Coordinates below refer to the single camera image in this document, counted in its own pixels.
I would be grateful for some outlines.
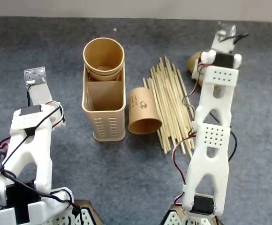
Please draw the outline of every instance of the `white robotic arm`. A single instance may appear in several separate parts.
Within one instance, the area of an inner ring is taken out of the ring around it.
[[[224,210],[229,175],[231,104],[242,61],[241,55],[233,55],[232,50],[238,40],[247,36],[235,34],[235,25],[220,23],[210,51],[202,52],[195,62],[192,78],[197,82],[202,81],[202,89],[192,122],[193,130],[196,131],[196,147],[182,188],[184,217],[180,218],[180,224],[190,221],[191,224],[199,222],[208,225],[209,219],[221,216]],[[219,96],[214,96],[215,88],[220,88]],[[218,125],[204,122],[213,109],[219,117]],[[212,155],[208,154],[209,150],[213,151]],[[196,192],[204,176],[210,176],[212,180],[213,195]],[[168,220],[171,222],[170,217],[176,218],[176,212],[169,211],[162,224],[167,224]]]
[[[51,133],[53,128],[65,125],[63,108],[52,101],[44,67],[25,70],[24,75],[34,105],[17,110],[13,115],[10,143],[0,167],[0,196],[6,204],[0,210],[0,225],[39,225],[65,210],[72,210],[66,202],[42,197],[17,185],[3,175],[4,170],[17,178],[27,164],[35,163],[36,178],[25,185],[61,200],[74,201],[68,188],[51,190]]]

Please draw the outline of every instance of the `brown paper cup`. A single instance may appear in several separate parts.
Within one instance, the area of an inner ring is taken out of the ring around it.
[[[129,124],[128,130],[137,135],[149,134],[162,126],[157,108],[147,88],[136,88],[129,96]]]
[[[83,51],[89,74],[99,81],[117,79],[124,64],[123,47],[115,40],[101,37],[90,41]]]

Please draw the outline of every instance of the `bamboo skewer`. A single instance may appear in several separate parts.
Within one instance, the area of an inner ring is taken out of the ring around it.
[[[146,84],[145,78],[143,77],[142,80],[144,82],[144,87],[147,88],[147,84]],[[160,144],[161,144],[161,148],[164,150],[165,153],[167,153],[166,146],[164,145],[163,139],[161,137],[160,130],[157,130],[157,135],[158,135],[158,138],[159,138],[159,141],[160,141]]]
[[[183,82],[183,80],[182,80],[181,73],[180,73],[180,71],[179,71],[178,69],[177,69],[177,73],[178,73],[178,77],[179,77],[179,79],[180,79],[180,82],[181,82],[181,85],[182,85],[182,88],[183,88],[183,91],[184,91],[184,95],[187,96],[188,94],[187,94],[187,91],[186,91],[184,82]],[[186,97],[186,101],[187,101],[187,104],[188,104],[188,105],[191,105],[188,97]],[[190,110],[190,113],[191,113],[191,117],[192,117],[192,119],[193,119],[193,118],[194,118],[194,112],[193,112],[192,110]]]
[[[176,144],[176,142],[175,142],[176,135],[175,135],[175,131],[173,129],[173,122],[172,122],[172,118],[170,116],[167,98],[165,96],[164,87],[162,85],[160,77],[157,74],[161,75],[160,70],[158,68],[157,68],[157,71],[156,71],[154,76],[155,76],[156,81],[157,81],[157,87],[159,87],[159,93],[160,93],[160,96],[161,96],[161,101],[163,102],[163,109],[165,110],[165,116],[166,116],[167,121],[168,121],[168,126],[169,126],[169,130],[170,130],[170,134],[171,134],[171,139],[172,139],[173,145],[175,145]]]
[[[161,148],[166,154],[171,149],[170,139],[173,145],[176,145],[176,142],[188,137],[194,112],[182,102],[184,96],[187,96],[187,91],[180,71],[167,57],[159,58],[158,65],[152,67],[150,73],[151,78],[147,81],[143,78],[143,83],[151,90],[158,115],[162,120],[162,126],[157,134]],[[185,146],[189,157],[192,158],[193,139],[181,143],[183,154],[186,154]]]
[[[150,90],[152,91],[152,94],[153,94],[153,97],[154,97],[154,101],[155,101],[155,104],[157,106],[157,111],[158,111],[158,114],[159,114],[159,117],[161,117],[161,110],[160,110],[160,107],[159,107],[159,104],[158,104],[158,100],[157,100],[157,96],[156,96],[156,92],[155,92],[155,89],[154,89],[154,86],[153,86],[153,82],[151,79],[148,79],[148,85],[149,85],[149,88]],[[163,143],[163,146],[164,146],[164,153],[167,154],[168,151],[170,151],[170,144],[169,144],[169,141],[168,141],[168,137],[164,131],[164,127],[161,126],[160,130],[160,136],[161,136],[161,139],[162,139],[162,143]]]

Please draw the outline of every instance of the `wooden stick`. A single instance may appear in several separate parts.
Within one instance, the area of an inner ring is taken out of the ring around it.
[[[190,130],[190,123],[187,119],[187,113],[185,112],[185,106],[182,104],[182,98],[179,98],[179,93],[178,93],[178,87],[180,87],[180,85],[177,85],[175,80],[174,80],[174,71],[172,71],[172,68],[170,66],[170,62],[169,60],[165,57],[165,63],[166,63],[166,75],[169,78],[170,84],[167,84],[166,87],[171,87],[171,89],[169,89],[171,92],[171,100],[174,101],[174,105],[175,105],[175,111],[178,113],[177,117],[179,118],[179,127],[180,127],[180,131],[181,131],[181,135],[184,138],[188,137],[188,132]],[[192,149],[192,145],[191,145],[191,140],[188,139],[186,142],[186,147],[189,153],[189,156],[192,157],[192,153],[191,153],[191,149]]]
[[[174,103],[172,101],[169,101],[169,105],[171,106],[171,108],[174,108]],[[174,128],[175,128],[175,131],[177,133],[177,140],[178,142],[181,142],[182,141],[182,136],[181,136],[181,133],[180,133],[180,129],[179,129],[179,124],[178,124],[178,121],[177,121],[177,118],[176,118],[176,115],[175,115],[175,112],[173,111],[173,113],[171,114],[172,118],[175,118],[173,120],[173,125],[174,125]],[[186,154],[186,151],[185,151],[185,146],[184,146],[184,143],[181,142],[181,148],[182,148],[182,152],[183,154]]]
[[[154,86],[154,89],[155,89],[155,92],[156,92],[158,104],[159,104],[159,107],[160,107],[162,120],[164,121],[164,130],[166,132],[167,137],[169,138],[170,137],[169,124],[168,124],[168,120],[167,120],[167,117],[166,117],[166,112],[165,112],[165,110],[163,110],[164,109],[163,101],[162,101],[162,99],[160,97],[160,94],[159,94],[159,90],[158,90],[158,87],[157,87],[157,81],[156,81],[157,78],[154,75],[153,69],[151,69],[151,77],[152,77],[153,86]]]
[[[164,97],[164,102],[165,102],[165,107],[166,107],[166,114],[167,114],[167,118],[168,118],[168,123],[169,123],[169,126],[171,126],[171,131],[172,131],[172,139],[175,140],[177,139],[178,140],[178,133],[177,131],[174,129],[174,120],[171,116],[171,110],[170,110],[170,107],[169,107],[169,102],[170,102],[170,99],[168,98],[167,94],[166,94],[166,91],[165,91],[165,87],[166,87],[166,78],[165,78],[165,75],[163,74],[163,72],[161,71],[159,65],[157,66],[157,72],[160,74],[160,78],[157,79],[159,80],[160,82],[159,83],[162,83],[162,80],[161,78],[163,77],[164,80],[163,80],[163,83],[161,84],[161,89],[162,89],[162,93],[163,93],[163,97]]]
[[[156,90],[154,87],[153,80],[151,78],[148,79],[148,84],[149,84],[149,86],[151,86],[151,88],[153,90],[153,96],[154,96],[155,102],[157,102],[157,104],[158,104]],[[157,109],[159,110],[159,113],[161,114],[161,109],[160,109],[159,104],[158,104]],[[168,137],[165,133],[165,127],[163,125],[161,126],[161,134],[163,136],[163,141],[165,142],[165,146],[167,147],[167,151],[170,151],[170,143],[169,143]]]
[[[179,79],[180,79],[180,82],[181,82],[181,85],[182,85],[182,88],[183,88],[183,91],[184,91],[184,95],[187,96],[188,94],[187,94],[187,91],[186,91],[184,82],[183,82],[183,80],[182,80],[181,73],[180,73],[179,70],[177,70],[177,72],[178,72],[178,77],[179,77]],[[187,101],[187,104],[190,105],[190,101],[189,101],[189,98],[188,98],[188,97],[186,97],[186,101]],[[190,110],[190,113],[191,113],[191,117],[192,117],[191,119],[193,120],[193,118],[194,118],[194,113],[193,113],[192,110]]]
[[[187,121],[188,121],[188,124],[189,124],[189,130],[188,130],[188,132],[189,132],[190,129],[191,129],[191,127],[192,127],[192,125],[191,125],[191,119],[190,119],[190,115],[189,115],[189,111],[188,111],[188,109],[186,108],[186,106],[182,102],[182,100],[183,100],[183,93],[182,93],[182,90],[181,90],[181,84],[180,84],[180,82],[178,80],[177,70],[176,70],[174,64],[173,64],[173,69],[174,69],[174,76],[175,76],[175,80],[176,80],[176,83],[177,83],[177,87],[179,87],[178,90],[179,90],[179,94],[180,94],[180,98],[181,98],[181,107],[182,107],[182,110],[185,112],[185,115],[187,117]],[[191,148],[195,149],[193,138],[190,138],[189,141],[190,141],[190,144],[191,144]]]
[[[144,82],[144,87],[147,88],[147,84],[146,84],[145,78],[143,77],[142,80],[143,80],[143,82]],[[158,138],[159,138],[159,141],[160,141],[160,144],[161,144],[161,148],[164,150],[164,153],[166,154],[166,153],[167,153],[167,150],[166,150],[166,146],[165,146],[164,143],[163,143],[163,140],[162,140],[162,137],[161,137],[160,130],[157,130],[157,135],[158,135]]]
[[[176,124],[176,129],[179,131],[179,133],[178,133],[179,142],[181,142],[183,138],[181,136],[180,131],[183,128],[185,128],[185,126],[184,126],[183,123],[178,123],[178,120],[181,121],[182,114],[181,114],[181,111],[178,110],[177,105],[175,105],[175,103],[174,103],[174,97],[173,97],[172,90],[170,90],[169,88],[167,88],[166,90],[167,90],[170,98],[172,99],[171,104],[172,104],[172,107],[173,107],[173,115],[176,116],[175,124]],[[190,144],[190,142],[187,142],[187,141],[185,143],[186,143],[186,147],[187,147],[187,151],[188,151],[189,157],[192,158],[191,144]],[[182,150],[183,150],[183,154],[186,154],[185,149],[183,149],[183,147],[184,147],[183,143],[181,143],[181,147],[182,147]]]
[[[165,57],[165,63],[166,63],[166,69],[168,71],[168,76],[169,76],[169,80],[170,80],[170,84],[171,84],[171,89],[172,89],[172,100],[175,101],[175,104],[176,104],[176,110],[179,111],[179,113],[181,114],[181,117],[180,117],[180,121],[183,123],[183,127],[181,129],[182,131],[182,136],[184,138],[187,137],[188,135],[188,127],[189,127],[189,123],[188,123],[188,120],[185,120],[183,114],[181,112],[181,108],[179,107],[181,105],[181,100],[179,100],[179,94],[178,94],[178,90],[177,90],[177,85],[175,83],[175,80],[174,80],[174,74],[173,74],[173,71],[171,70],[171,66],[170,66],[170,62],[168,61],[168,59]]]
[[[150,90],[152,90],[154,101],[155,101],[157,111],[158,111],[158,114],[159,114],[159,117],[160,117],[161,112],[160,112],[160,108],[159,108],[159,105],[158,105],[157,96],[156,96],[156,93],[155,93],[155,90],[154,90],[154,87],[153,87],[152,80],[148,79],[148,85],[149,85]],[[163,146],[164,146],[163,150],[164,150],[164,153],[167,154],[167,152],[170,151],[170,144],[169,144],[168,138],[167,138],[167,136],[165,134],[163,125],[160,127],[160,133],[161,133],[160,136],[162,136],[162,143],[163,143]]]
[[[166,96],[165,96],[165,93],[164,93],[164,89],[163,89],[163,85],[161,83],[161,80],[160,78],[158,77],[157,74],[160,74],[160,72],[158,73],[158,69],[157,71],[155,71],[155,68],[153,68],[153,73],[154,73],[154,78],[156,78],[156,83],[157,83],[157,88],[159,90],[159,94],[160,94],[160,97],[161,97],[161,101],[162,101],[162,107],[165,111],[165,116],[166,116],[166,119],[168,121],[168,127],[169,127],[169,130],[170,130],[170,136],[171,136],[171,139],[172,139],[172,142],[173,142],[173,145],[176,144],[175,142],[175,132],[174,132],[174,129],[172,127],[172,122],[171,122],[171,118],[170,118],[170,114],[169,114],[169,109],[168,109],[168,103],[167,103],[167,100],[166,100]]]

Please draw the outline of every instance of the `white wall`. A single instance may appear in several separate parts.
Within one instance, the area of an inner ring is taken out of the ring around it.
[[[0,0],[0,16],[272,22],[272,0]]]

